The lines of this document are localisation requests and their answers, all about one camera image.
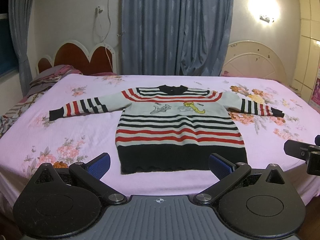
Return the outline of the striped knit child sweater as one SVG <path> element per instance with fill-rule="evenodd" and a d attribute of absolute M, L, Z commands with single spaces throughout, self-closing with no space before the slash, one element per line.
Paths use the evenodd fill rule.
<path fill-rule="evenodd" d="M 284 117 L 235 92 L 162 85 L 72 101 L 51 110 L 49 119 L 114 111 L 121 111 L 115 143 L 124 174 L 207 170 L 213 153 L 245 163 L 245 143 L 231 113 Z"/>

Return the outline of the red heart-shaped headboard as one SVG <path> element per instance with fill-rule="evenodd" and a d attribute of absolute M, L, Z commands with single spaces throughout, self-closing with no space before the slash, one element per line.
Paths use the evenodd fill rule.
<path fill-rule="evenodd" d="M 110 45 L 99 43 L 88 50 L 76 40 L 64 42 L 53 57 L 44 55 L 38 61 L 37 72 L 65 64 L 73 66 L 84 75 L 117 72 L 116 53 Z"/>

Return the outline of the pink poster on wardrobe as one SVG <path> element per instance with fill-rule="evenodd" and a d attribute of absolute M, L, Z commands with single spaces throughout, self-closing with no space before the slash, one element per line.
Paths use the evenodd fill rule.
<path fill-rule="evenodd" d="M 309 105 L 318 113 L 320 113 L 320 69 L 318 69 L 317 72 L 315 86 L 313 88 Z"/>

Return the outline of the pink pillow at cream headboard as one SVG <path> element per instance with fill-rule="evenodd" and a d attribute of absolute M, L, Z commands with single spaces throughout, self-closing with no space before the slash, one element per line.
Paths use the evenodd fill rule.
<path fill-rule="evenodd" d="M 220 76 L 223 76 L 223 77 L 233 77 L 233 75 L 232 75 L 230 72 L 226 71 L 226 70 L 224 70 L 224 71 L 220 74 Z"/>

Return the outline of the blue centre curtain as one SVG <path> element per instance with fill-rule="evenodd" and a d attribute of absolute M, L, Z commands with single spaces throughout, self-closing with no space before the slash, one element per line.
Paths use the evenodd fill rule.
<path fill-rule="evenodd" d="M 126 75 L 218 76 L 234 0 L 121 0 Z"/>

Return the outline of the white wall charger plug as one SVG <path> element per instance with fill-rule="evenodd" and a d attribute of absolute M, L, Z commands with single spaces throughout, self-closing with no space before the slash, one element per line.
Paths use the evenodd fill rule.
<path fill-rule="evenodd" d="M 104 11 L 104 7 L 103 6 L 97 6 L 95 9 L 95 13 L 97 15 L 101 14 Z"/>

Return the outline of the wall lamp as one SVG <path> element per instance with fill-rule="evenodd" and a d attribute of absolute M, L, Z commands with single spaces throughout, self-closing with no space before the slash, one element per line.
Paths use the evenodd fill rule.
<path fill-rule="evenodd" d="M 260 19 L 261 21 L 266 22 L 266 23 L 273 23 L 273 22 L 274 22 L 274 18 L 268 17 L 267 15 L 261 15 L 261 16 L 259 17 L 259 19 Z"/>

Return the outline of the grey-blue left curtain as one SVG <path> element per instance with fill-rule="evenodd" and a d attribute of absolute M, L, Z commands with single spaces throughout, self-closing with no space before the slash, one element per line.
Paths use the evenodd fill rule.
<path fill-rule="evenodd" d="M 28 49 L 28 31 L 33 0 L 9 0 L 9 25 L 12 44 L 18 59 L 22 95 L 29 92 L 32 80 Z"/>

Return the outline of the dark window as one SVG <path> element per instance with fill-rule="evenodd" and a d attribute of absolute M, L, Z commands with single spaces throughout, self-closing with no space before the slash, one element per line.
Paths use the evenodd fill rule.
<path fill-rule="evenodd" d="M 18 70 L 18 59 L 12 44 L 7 14 L 1 14 L 0 24 L 0 75 L 4 76 Z"/>

